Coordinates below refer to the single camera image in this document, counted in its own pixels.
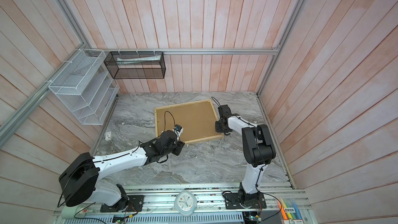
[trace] wooden frame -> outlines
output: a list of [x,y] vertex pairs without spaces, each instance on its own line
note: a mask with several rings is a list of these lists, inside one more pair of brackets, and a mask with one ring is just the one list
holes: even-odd
[[[183,105],[190,105],[190,104],[195,104],[195,103],[200,103],[200,102],[209,102],[210,105],[211,105],[211,108],[213,110],[214,117],[215,117],[216,120],[218,120],[218,116],[217,116],[216,110],[214,109],[214,106],[213,106],[213,103],[212,103],[211,99],[200,100],[200,101],[191,101],[191,102],[185,102],[185,103],[162,106],[162,107],[155,107],[155,133],[156,133],[156,136],[160,135],[160,133],[158,133],[159,130],[158,130],[157,110],[170,108],[170,107],[179,107],[179,106],[183,106]],[[196,142],[209,141],[209,140],[222,138],[222,137],[224,137],[224,134],[219,134],[219,135],[209,136],[209,137],[205,137],[205,138],[198,138],[198,139],[194,139],[194,140],[189,140],[189,141],[186,141],[185,143],[186,144],[191,144],[191,143],[196,143]]]

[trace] pink wooden wall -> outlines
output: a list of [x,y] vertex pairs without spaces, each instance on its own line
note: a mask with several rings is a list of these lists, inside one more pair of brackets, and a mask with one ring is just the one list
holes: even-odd
[[398,0],[308,0],[261,95],[319,223],[398,223]]
[[[276,47],[297,0],[66,0],[96,48]],[[267,55],[165,56],[165,79],[121,92],[257,91]]]

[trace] wire shelf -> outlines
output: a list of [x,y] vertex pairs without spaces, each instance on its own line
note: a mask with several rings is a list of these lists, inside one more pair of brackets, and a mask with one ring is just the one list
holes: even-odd
[[50,84],[50,90],[82,124],[102,125],[119,86],[108,71],[97,73],[103,50],[81,50]]
[[81,50],[51,82],[49,89],[56,95],[81,95],[104,60],[103,50]]

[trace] gray marble surface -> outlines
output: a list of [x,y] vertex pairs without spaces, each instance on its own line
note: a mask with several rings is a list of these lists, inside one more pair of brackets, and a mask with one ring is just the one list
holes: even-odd
[[[109,141],[102,139],[97,155],[129,150],[136,147],[138,141],[146,142],[154,138],[155,107],[209,99],[211,96],[222,105],[228,104],[232,113],[238,113],[250,122],[264,123],[253,92],[122,94],[106,130],[112,132],[112,138]],[[242,181],[245,171],[241,135],[232,132],[222,139],[185,145],[179,156],[170,155],[165,163],[125,169],[103,180],[122,185],[237,183]],[[287,180],[277,156],[268,166],[262,182]]]

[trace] metal rail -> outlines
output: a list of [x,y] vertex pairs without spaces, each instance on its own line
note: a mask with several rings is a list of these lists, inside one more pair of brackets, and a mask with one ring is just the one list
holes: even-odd
[[275,55],[277,48],[113,48],[111,51],[160,51],[165,55]]

